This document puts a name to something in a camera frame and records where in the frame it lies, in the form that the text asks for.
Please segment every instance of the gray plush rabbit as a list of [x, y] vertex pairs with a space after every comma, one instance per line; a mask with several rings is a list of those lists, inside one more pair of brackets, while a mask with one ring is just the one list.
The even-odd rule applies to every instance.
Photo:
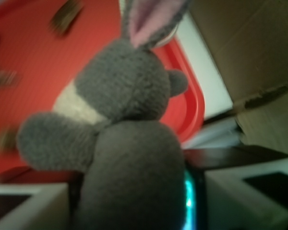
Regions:
[[53, 112], [33, 115], [18, 134], [38, 170], [85, 173], [74, 229], [180, 230], [184, 158], [158, 119], [187, 80], [150, 51], [181, 20], [188, 0], [129, 0], [121, 38], [64, 89]]

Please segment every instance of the bunny ear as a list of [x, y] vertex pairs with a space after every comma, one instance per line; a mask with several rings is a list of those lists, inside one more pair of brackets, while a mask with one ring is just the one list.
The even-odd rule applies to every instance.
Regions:
[[128, 0], [122, 37], [138, 48], [150, 49], [182, 19], [190, 0]]

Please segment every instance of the red tray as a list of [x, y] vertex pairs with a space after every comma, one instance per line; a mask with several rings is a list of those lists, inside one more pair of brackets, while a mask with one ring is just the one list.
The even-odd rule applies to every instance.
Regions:
[[[118, 0], [82, 0], [84, 8], [69, 34], [56, 36], [49, 22], [65, 2], [7, 0], [0, 5], [0, 69], [19, 75], [17, 85], [0, 88], [0, 130], [50, 110], [59, 92], [88, 60], [119, 37]], [[155, 52], [167, 69], [181, 69], [188, 76], [187, 92], [170, 100], [161, 119], [184, 142], [201, 127], [203, 95], [175, 39]], [[24, 164], [17, 153], [4, 155], [0, 172]]]

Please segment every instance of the black object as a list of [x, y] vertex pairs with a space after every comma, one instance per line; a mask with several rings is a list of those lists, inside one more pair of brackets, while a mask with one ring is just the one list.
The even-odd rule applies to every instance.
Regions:
[[26, 201], [31, 195], [0, 195], [0, 219]]
[[288, 175], [276, 172], [249, 177], [244, 181], [288, 209]]
[[186, 167], [195, 183], [196, 229], [208, 229], [206, 182], [208, 170], [245, 166], [287, 158], [288, 155], [260, 146], [236, 146], [227, 149], [187, 149]]
[[0, 174], [0, 184], [51, 184], [67, 183], [70, 214], [76, 209], [83, 182], [83, 173], [73, 171], [35, 171], [24, 166]]

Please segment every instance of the teal glowing light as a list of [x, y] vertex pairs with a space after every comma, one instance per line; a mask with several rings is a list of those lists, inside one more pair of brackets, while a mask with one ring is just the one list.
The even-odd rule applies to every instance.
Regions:
[[186, 185], [186, 208], [187, 216], [186, 223], [182, 230], [196, 230], [196, 219], [195, 219], [195, 184], [188, 172], [185, 173], [185, 185]]

